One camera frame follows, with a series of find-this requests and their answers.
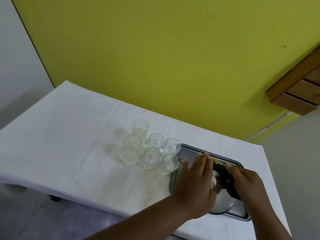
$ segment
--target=hand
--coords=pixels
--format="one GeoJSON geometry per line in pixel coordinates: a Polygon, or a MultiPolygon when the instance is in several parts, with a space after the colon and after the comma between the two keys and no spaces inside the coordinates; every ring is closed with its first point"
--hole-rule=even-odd
{"type": "Polygon", "coordinates": [[[188,220],[207,214],[214,206],[216,193],[210,188],[213,164],[208,152],[199,153],[190,169],[187,159],[183,163],[172,197],[188,220]]]}
{"type": "Polygon", "coordinates": [[[273,212],[266,189],[258,173],[226,163],[226,169],[234,178],[234,187],[248,207],[249,214],[255,211],[273,212]]]}

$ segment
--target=green-yellow wall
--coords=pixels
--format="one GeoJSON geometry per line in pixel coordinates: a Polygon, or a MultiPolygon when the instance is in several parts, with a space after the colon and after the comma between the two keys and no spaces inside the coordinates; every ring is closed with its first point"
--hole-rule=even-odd
{"type": "Polygon", "coordinates": [[[242,140],[285,111],[265,90],[320,41],[320,0],[13,2],[55,86],[242,140]]]}

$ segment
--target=drinking glass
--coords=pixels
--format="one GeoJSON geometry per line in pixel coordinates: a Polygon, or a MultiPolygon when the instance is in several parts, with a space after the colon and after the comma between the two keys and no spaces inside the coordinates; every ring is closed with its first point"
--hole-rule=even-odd
{"type": "Polygon", "coordinates": [[[157,148],[149,147],[143,153],[143,166],[146,169],[154,168],[161,158],[161,153],[157,148]]]}
{"type": "Polygon", "coordinates": [[[147,121],[143,119],[137,119],[132,123],[131,133],[139,136],[141,138],[142,145],[144,145],[148,129],[149,129],[149,124],[147,121]]]}
{"type": "Polygon", "coordinates": [[[157,148],[159,151],[162,149],[165,139],[160,134],[152,134],[149,137],[149,146],[157,148]]]}
{"type": "Polygon", "coordinates": [[[168,153],[163,156],[159,170],[162,175],[168,175],[169,173],[174,172],[179,166],[178,157],[175,155],[168,153]]]}
{"type": "Polygon", "coordinates": [[[164,144],[163,153],[171,153],[171,154],[177,154],[181,149],[180,142],[175,138],[169,138],[166,140],[164,144]]]}
{"type": "Polygon", "coordinates": [[[127,166],[133,166],[138,162],[139,150],[142,146],[141,138],[129,134],[123,139],[123,162],[127,166]]]}

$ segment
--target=black handle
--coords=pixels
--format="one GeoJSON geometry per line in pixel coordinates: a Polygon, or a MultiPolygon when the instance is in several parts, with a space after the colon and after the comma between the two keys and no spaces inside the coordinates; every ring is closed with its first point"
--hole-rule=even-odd
{"type": "Polygon", "coordinates": [[[214,161],[213,163],[213,170],[217,171],[219,173],[219,176],[222,180],[222,183],[224,187],[226,188],[228,194],[237,200],[241,200],[237,190],[233,186],[233,183],[235,182],[232,175],[227,171],[226,167],[222,164],[218,164],[214,161]]]}

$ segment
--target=forearm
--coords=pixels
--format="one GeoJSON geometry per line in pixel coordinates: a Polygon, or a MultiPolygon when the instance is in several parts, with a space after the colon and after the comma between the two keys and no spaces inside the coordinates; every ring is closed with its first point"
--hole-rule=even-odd
{"type": "Polygon", "coordinates": [[[187,220],[179,204],[169,196],[86,240],[164,240],[187,220]]]}
{"type": "Polygon", "coordinates": [[[268,209],[251,210],[250,216],[257,240],[292,240],[271,206],[268,209]]]}

